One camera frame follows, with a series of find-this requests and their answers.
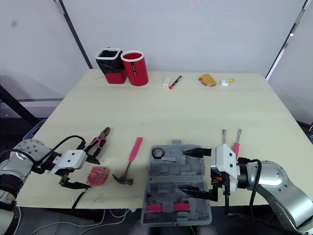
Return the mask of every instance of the gray tool case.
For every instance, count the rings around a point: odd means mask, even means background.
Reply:
[[[164,150],[161,159],[152,156],[152,151],[156,148]],[[148,171],[150,181],[146,185],[141,213],[142,226],[190,226],[212,222],[208,200],[192,198],[176,188],[176,185],[191,185],[207,191],[206,182],[202,180],[203,158],[182,155],[182,152],[193,148],[200,146],[182,145],[181,141],[172,141],[172,145],[152,147]],[[174,208],[179,204],[189,204],[189,210],[175,211]],[[151,205],[162,208],[163,212],[147,212],[147,206],[151,210]]]

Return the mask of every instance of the red marker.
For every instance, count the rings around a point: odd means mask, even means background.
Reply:
[[[181,79],[181,76],[179,76],[176,80],[175,80],[175,82],[173,82],[173,84],[169,87],[170,89],[172,89],[174,86],[175,86],[175,84],[176,83],[178,83],[178,81]]]

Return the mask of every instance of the black pole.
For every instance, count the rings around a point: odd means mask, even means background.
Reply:
[[[69,26],[69,28],[70,28],[70,31],[72,32],[73,37],[74,37],[74,39],[75,39],[75,41],[76,41],[76,43],[77,43],[77,45],[78,45],[78,47],[79,47],[79,49],[80,49],[80,52],[82,53],[82,55],[83,55],[83,57],[84,57],[84,59],[85,59],[87,65],[88,65],[89,69],[93,69],[93,67],[92,67],[92,65],[91,65],[91,63],[90,63],[90,61],[89,61],[89,59],[88,59],[88,56],[87,56],[87,54],[86,54],[86,52],[85,52],[85,50],[84,50],[84,48],[83,48],[83,45],[81,44],[81,42],[80,42],[80,40],[79,40],[79,38],[78,38],[78,35],[77,35],[77,33],[76,33],[75,29],[74,29],[74,26],[73,26],[73,24],[72,24],[72,21],[71,21],[70,18],[69,18],[69,15],[68,15],[68,13],[67,13],[67,10],[66,10],[66,8],[65,8],[65,6],[64,6],[64,4],[63,4],[63,1],[62,1],[62,0],[59,0],[59,3],[60,3],[60,5],[61,5],[61,7],[62,7],[62,9],[63,9],[64,18],[65,18],[65,20],[67,21],[67,24],[68,24],[68,26]]]
[[[18,115],[25,119],[32,126],[36,126],[39,120],[24,108],[9,92],[0,85],[0,98]]]

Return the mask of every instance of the pink screwdriver handle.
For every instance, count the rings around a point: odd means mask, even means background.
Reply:
[[[239,143],[235,143],[233,147],[233,152],[236,154],[236,160],[238,160],[239,147],[240,147]]]
[[[138,152],[138,150],[139,150],[139,148],[140,148],[140,145],[141,145],[142,140],[143,140],[142,137],[137,137],[136,143],[134,144],[133,149],[132,149],[132,151],[131,151],[131,153],[130,153],[130,155],[129,155],[129,159],[128,159],[128,160],[129,160],[130,162],[132,162],[132,161],[135,159],[135,157],[136,157],[136,155],[137,155],[137,152]]]

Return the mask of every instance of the table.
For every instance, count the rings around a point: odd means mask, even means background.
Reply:
[[[149,152],[153,145],[198,144],[205,148],[222,142],[227,129],[227,144],[233,146],[239,128],[240,156],[279,163],[290,179],[313,198],[311,183],[313,145],[279,97],[260,74],[211,73],[219,83],[233,78],[228,87],[203,86],[198,77],[204,72],[149,72],[149,83],[134,87],[108,84],[100,70],[89,70],[51,114],[35,139],[53,147],[70,135],[91,141],[106,126],[111,128],[107,143],[98,158],[110,173],[121,174],[127,164],[136,137],[144,137],[129,176],[134,184],[120,185],[110,174],[101,187],[91,188],[77,208],[141,208],[148,181]],[[182,79],[172,90],[162,87],[165,76]],[[70,140],[58,152],[75,149],[79,140]],[[85,182],[92,166],[69,175],[70,181]],[[210,187],[210,171],[204,179]],[[71,208],[82,192],[59,186],[60,177],[31,173],[17,202],[22,207]],[[239,189],[230,197],[230,205],[248,205],[251,192]],[[224,197],[212,206],[223,206]],[[255,204],[267,204],[257,194]]]

